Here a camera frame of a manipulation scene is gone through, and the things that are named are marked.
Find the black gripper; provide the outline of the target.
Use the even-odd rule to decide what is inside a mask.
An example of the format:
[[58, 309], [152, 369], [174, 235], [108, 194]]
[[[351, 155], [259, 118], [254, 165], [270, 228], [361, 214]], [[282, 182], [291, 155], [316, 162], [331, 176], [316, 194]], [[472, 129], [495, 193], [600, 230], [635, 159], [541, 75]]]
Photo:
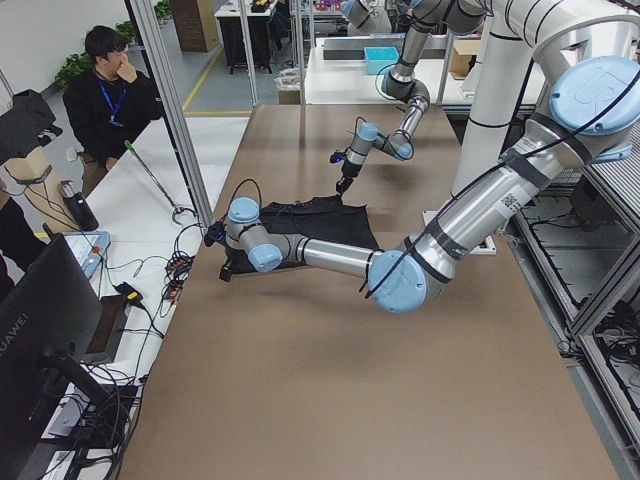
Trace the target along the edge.
[[220, 280], [230, 281], [233, 275], [248, 272], [248, 258], [243, 250], [237, 250], [224, 244], [224, 253], [226, 261], [220, 268]]
[[339, 196], [342, 196], [346, 193], [354, 179], [358, 177], [360, 170], [362, 168], [361, 164], [353, 163], [350, 157], [350, 151], [340, 151], [335, 150], [329, 159], [331, 164], [342, 163], [341, 167], [341, 178], [336, 182], [336, 193]]

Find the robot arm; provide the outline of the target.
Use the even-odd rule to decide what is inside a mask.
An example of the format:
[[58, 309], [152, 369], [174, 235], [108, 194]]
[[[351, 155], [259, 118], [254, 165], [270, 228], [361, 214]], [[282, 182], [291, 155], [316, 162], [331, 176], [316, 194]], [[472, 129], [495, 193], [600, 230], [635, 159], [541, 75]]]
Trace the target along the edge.
[[467, 1], [412, 1], [410, 9], [410, 26], [401, 55], [385, 72], [381, 85], [386, 96], [407, 105], [404, 117], [393, 134], [382, 133], [372, 122], [357, 124], [351, 144], [346, 150], [332, 154], [330, 161], [342, 164], [342, 177], [336, 183], [336, 191], [340, 195], [358, 177], [371, 149], [376, 148], [400, 161], [413, 157], [412, 135], [430, 105], [429, 91], [415, 78], [414, 70], [429, 35], [440, 23], [457, 34], [470, 34], [481, 25], [486, 15], [484, 8]]
[[424, 229], [394, 250], [359, 248], [277, 233], [256, 201], [233, 200], [218, 240], [253, 269], [284, 263], [364, 279], [384, 309], [416, 310], [439, 295], [456, 265], [565, 169], [628, 156], [639, 117], [634, 61], [639, 16], [608, 1], [415, 1], [401, 57], [383, 80], [386, 95], [407, 104], [398, 135], [361, 124], [335, 155], [337, 190], [358, 176], [369, 151], [413, 154], [409, 136], [428, 98], [414, 68], [433, 28], [485, 31], [486, 50], [450, 200]]

